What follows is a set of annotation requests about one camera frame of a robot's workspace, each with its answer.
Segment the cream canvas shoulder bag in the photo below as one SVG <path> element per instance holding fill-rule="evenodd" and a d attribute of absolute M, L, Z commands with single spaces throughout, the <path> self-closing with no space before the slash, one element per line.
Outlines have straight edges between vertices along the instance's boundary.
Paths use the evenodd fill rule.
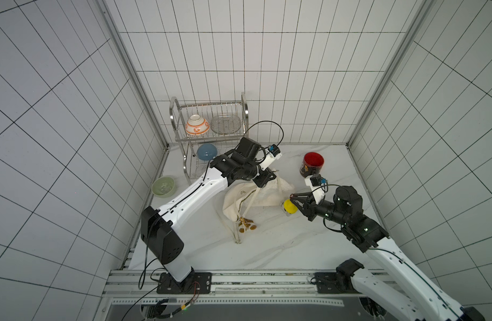
<path fill-rule="evenodd" d="M 292 184 L 282 178 L 276 178 L 270 181 L 264 188 L 259 188 L 255 183 L 240 183 L 234 185 L 227 191 L 223 200 L 223 215 L 231 221 L 232 227 L 226 223 L 224 225 L 229 229 L 236 244 L 241 243 L 243 234 L 238 232 L 238 221 L 241 217 L 253 219 L 254 215 L 268 207 L 282 208 L 282 203 L 288 199 L 291 193 L 295 191 Z"/>

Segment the yellow grey plush keychain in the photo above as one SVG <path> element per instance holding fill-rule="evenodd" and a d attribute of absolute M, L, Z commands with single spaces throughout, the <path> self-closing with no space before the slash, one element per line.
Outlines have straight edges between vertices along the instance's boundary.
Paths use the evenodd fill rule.
<path fill-rule="evenodd" d="M 286 215 L 293 215 L 298 212 L 298 208 L 291 202 L 290 199 L 286 199 L 282 203 L 282 209 Z"/>

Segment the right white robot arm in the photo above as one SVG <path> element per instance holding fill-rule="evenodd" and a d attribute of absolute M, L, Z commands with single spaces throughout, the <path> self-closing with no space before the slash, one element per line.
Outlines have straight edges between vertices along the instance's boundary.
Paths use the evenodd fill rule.
<path fill-rule="evenodd" d="M 441 290 L 390 238 L 388 232 L 363 213 L 362 197 L 352 186 L 337 187 L 333 201 L 322 187 L 290 195 L 290 201 L 309 220 L 321 217 L 337 223 L 340 232 L 363 254 L 378 263 L 401 288 L 377 279 L 355 259 L 336 269 L 336 287 L 355 290 L 384 308 L 397 320 L 483 320 L 475 307 L 464 307 Z"/>

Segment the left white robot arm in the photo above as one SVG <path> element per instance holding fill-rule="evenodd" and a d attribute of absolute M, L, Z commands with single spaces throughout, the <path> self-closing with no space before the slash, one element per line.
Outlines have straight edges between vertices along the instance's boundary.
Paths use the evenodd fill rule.
<path fill-rule="evenodd" d="M 149 206 L 143 210 L 140 238 L 176 283 L 185 284 L 193 273 L 177 231 L 191 215 L 201 213 L 206 202 L 236 181 L 251 181 L 264 188 L 276 178 L 269 166 L 281 156 L 278 145 L 262 147 L 243 137 L 235 148 L 210 160 L 204 174 L 180 195 L 157 209 Z"/>

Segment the brown white plush charm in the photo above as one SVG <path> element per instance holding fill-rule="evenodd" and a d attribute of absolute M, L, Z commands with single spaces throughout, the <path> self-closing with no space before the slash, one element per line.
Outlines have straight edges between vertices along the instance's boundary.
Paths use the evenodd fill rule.
<path fill-rule="evenodd" d="M 251 219 L 241 217 L 238 221 L 238 232 L 244 234 L 246 231 L 254 231 L 257 229 L 257 225 Z"/>

